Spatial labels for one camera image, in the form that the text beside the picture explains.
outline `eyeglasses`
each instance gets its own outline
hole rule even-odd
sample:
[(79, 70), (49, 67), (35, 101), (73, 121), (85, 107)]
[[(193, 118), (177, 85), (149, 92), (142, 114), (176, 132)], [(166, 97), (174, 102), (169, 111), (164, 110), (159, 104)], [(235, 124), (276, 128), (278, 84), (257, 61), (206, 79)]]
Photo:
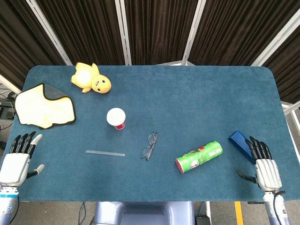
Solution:
[(144, 149), (142, 152), (142, 157), (141, 158), (146, 158), (146, 160), (149, 160), (150, 156), (152, 155), (154, 145), (158, 139), (158, 133), (152, 132), (149, 137), (148, 137), (148, 142), (150, 146)]

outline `blue box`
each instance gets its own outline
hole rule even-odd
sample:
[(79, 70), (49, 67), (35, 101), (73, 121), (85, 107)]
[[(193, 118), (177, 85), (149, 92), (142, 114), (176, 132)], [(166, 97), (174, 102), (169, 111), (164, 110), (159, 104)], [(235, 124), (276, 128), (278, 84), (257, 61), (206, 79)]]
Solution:
[(250, 161), (250, 163), (254, 165), (255, 163), (250, 148), (245, 142), (246, 139), (247, 138), (238, 130), (228, 138), (228, 140)]

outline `black curtain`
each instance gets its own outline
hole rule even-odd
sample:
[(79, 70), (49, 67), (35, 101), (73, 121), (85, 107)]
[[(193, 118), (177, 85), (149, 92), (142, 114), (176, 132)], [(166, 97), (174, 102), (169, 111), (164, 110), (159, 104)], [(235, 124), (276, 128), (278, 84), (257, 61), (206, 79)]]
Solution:
[(188, 61), (249, 66), (299, 8), (299, 0), (206, 1)]
[(288, 103), (300, 101), (300, 27), (263, 64), (274, 74), (280, 97)]
[(197, 0), (125, 0), (133, 65), (182, 60)]
[(22, 89), (35, 65), (65, 65), (26, 1), (0, 1), (0, 74)]
[(125, 64), (113, 0), (37, 0), (73, 64)]

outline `yellow duck plush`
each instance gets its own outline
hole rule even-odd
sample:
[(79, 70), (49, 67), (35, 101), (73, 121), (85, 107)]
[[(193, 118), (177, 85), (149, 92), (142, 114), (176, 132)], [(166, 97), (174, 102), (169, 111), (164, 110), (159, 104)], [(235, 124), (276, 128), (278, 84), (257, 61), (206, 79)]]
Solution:
[(93, 89), (98, 93), (107, 93), (112, 87), (110, 80), (100, 74), (95, 63), (92, 66), (78, 62), (76, 64), (76, 73), (72, 76), (71, 82), (82, 88), (83, 93)]

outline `blue table mat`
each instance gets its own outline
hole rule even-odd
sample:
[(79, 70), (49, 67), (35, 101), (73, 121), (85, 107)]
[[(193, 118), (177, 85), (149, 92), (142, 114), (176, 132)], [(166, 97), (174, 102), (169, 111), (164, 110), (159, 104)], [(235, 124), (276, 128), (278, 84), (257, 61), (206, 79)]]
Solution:
[[(41, 130), (16, 118), (8, 152), (18, 134), (43, 134), (30, 170), (39, 176), (19, 187), (21, 200), (39, 201), (261, 201), (263, 191), (236, 170), (255, 175), (251, 163), (227, 140), (236, 130), (268, 144), (286, 191), (300, 199), (300, 167), (272, 73), (264, 67), (100, 66), (112, 82), (107, 94), (81, 93), (70, 82), (74, 66), (36, 66), (24, 90), (39, 83), (68, 94), (73, 124)], [(126, 113), (126, 126), (106, 122), (114, 107)], [(148, 135), (158, 132), (149, 161), (141, 159)], [(176, 157), (218, 141), (221, 156), (181, 174)], [(86, 150), (125, 153), (125, 157)]]

